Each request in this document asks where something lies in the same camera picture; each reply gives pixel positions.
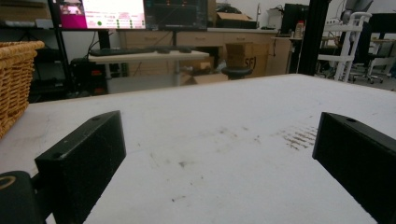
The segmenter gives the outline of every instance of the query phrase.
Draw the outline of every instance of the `monitor screen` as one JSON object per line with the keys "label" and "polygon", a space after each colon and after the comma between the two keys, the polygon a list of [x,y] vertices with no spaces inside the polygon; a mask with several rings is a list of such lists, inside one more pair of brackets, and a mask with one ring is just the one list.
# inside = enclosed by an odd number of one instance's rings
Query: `monitor screen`
{"label": "monitor screen", "polygon": [[369,23],[372,33],[396,34],[396,13],[373,13]]}
{"label": "monitor screen", "polygon": [[295,31],[298,21],[306,22],[308,17],[309,6],[300,4],[285,4],[282,26],[280,29],[281,34],[289,34]]}
{"label": "monitor screen", "polygon": [[144,0],[150,30],[207,30],[206,0]]}
{"label": "monitor screen", "polygon": [[143,0],[49,0],[63,29],[146,29]]}

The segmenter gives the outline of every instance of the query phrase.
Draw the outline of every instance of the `computer tower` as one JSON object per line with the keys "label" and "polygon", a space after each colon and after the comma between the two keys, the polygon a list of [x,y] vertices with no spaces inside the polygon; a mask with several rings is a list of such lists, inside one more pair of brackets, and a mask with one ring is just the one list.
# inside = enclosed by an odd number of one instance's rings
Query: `computer tower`
{"label": "computer tower", "polygon": [[107,94],[106,69],[103,64],[90,63],[85,58],[70,63],[75,91],[84,96]]}

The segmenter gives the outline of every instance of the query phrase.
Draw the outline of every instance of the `chair seat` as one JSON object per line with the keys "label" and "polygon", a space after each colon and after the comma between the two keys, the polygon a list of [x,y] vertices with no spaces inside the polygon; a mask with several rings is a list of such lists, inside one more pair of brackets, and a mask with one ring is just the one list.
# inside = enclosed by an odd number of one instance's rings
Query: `chair seat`
{"label": "chair seat", "polygon": [[248,67],[224,67],[221,69],[221,73],[226,75],[228,79],[240,79],[250,75],[253,72]]}

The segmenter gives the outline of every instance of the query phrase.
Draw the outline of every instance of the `table surface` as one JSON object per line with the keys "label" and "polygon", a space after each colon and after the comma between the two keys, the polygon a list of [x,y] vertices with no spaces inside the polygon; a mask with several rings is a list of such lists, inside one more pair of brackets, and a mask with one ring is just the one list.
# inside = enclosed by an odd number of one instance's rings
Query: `table surface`
{"label": "table surface", "polygon": [[396,138],[396,94],[302,75],[29,105],[0,173],[87,119],[121,112],[127,157],[86,223],[375,223],[312,159],[321,112]]}
{"label": "table surface", "polygon": [[193,50],[191,53],[180,53],[178,50],[171,50],[168,54],[157,52],[139,53],[139,54],[123,54],[113,56],[95,57],[89,55],[88,59],[93,63],[131,63],[131,62],[145,62],[145,61],[159,61],[159,60],[195,60],[208,57],[209,54],[205,52]]}

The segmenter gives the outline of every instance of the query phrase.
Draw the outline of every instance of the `dark monitor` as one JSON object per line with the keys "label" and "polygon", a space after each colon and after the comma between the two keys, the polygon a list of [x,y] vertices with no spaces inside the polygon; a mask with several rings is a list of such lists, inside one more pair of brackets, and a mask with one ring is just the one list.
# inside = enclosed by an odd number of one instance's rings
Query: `dark monitor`
{"label": "dark monitor", "polygon": [[290,34],[295,31],[298,21],[306,22],[308,17],[309,6],[300,4],[285,4],[282,26],[280,28],[281,34]]}
{"label": "dark monitor", "polygon": [[49,0],[49,8],[66,30],[146,29],[143,0]]}
{"label": "dark monitor", "polygon": [[369,23],[372,33],[396,34],[396,13],[374,13]]}
{"label": "dark monitor", "polygon": [[144,0],[144,5],[150,30],[207,30],[207,0]]}

